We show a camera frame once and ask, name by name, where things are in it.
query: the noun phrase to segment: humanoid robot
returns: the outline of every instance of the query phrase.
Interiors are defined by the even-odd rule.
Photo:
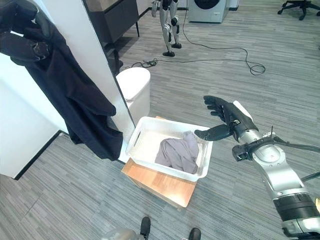
[[[152,3],[152,16],[156,17],[157,8],[160,11],[160,23],[162,27],[163,39],[167,48],[167,51],[163,53],[164,56],[174,57],[175,53],[172,48],[181,49],[181,43],[179,42],[179,18],[176,15],[178,9],[178,0],[155,0]],[[170,11],[171,25],[168,24],[168,14]],[[171,44],[172,34],[175,40],[174,44]]]

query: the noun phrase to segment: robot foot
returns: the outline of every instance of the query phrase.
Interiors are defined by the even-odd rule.
[[[174,49],[181,49],[182,45],[181,45],[181,43],[175,43],[175,44],[172,44],[171,47]]]
[[[175,53],[172,51],[166,51],[164,53],[162,53],[163,56],[166,56],[166,57],[174,57],[175,56]]]

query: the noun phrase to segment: dark furniture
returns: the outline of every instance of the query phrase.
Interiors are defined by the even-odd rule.
[[[296,7],[301,8],[302,12],[303,12],[303,15],[299,17],[300,21],[305,18],[306,14],[307,14],[307,8],[320,10],[320,7],[312,4],[311,1],[307,1],[307,0],[286,1],[282,5],[281,10],[278,11],[278,14],[282,14],[283,10],[285,10],[285,9],[292,9],[292,8],[296,8]]]
[[[99,7],[92,3],[97,1]],[[100,42],[115,43],[134,24],[140,36],[136,0],[86,0],[86,3]]]

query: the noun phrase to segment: baseboard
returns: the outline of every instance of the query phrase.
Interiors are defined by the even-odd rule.
[[[57,131],[53,137],[34,155],[34,157],[24,166],[24,168],[15,176],[14,180],[19,180],[22,175],[31,167],[31,165],[40,157],[40,155],[49,147],[49,145],[61,134],[66,134],[64,131]]]
[[[237,7],[229,7],[229,11],[237,11],[238,8],[239,8],[239,6],[237,6]]]

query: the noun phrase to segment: robot leg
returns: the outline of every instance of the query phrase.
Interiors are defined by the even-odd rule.
[[[164,52],[163,55],[168,57],[174,57],[175,53],[172,51],[171,44],[170,44],[171,26],[167,23],[168,13],[169,13],[168,8],[164,9],[163,6],[161,5],[160,6],[160,23],[162,27],[163,39],[164,39],[166,48],[168,49],[168,51]]]
[[[172,32],[175,40],[175,44],[172,44],[171,46],[175,49],[181,49],[181,43],[179,42],[179,32],[180,32],[180,26],[179,26],[179,18],[176,15],[178,9],[178,0],[173,0],[170,4],[170,18],[171,18],[171,25],[172,25]]]

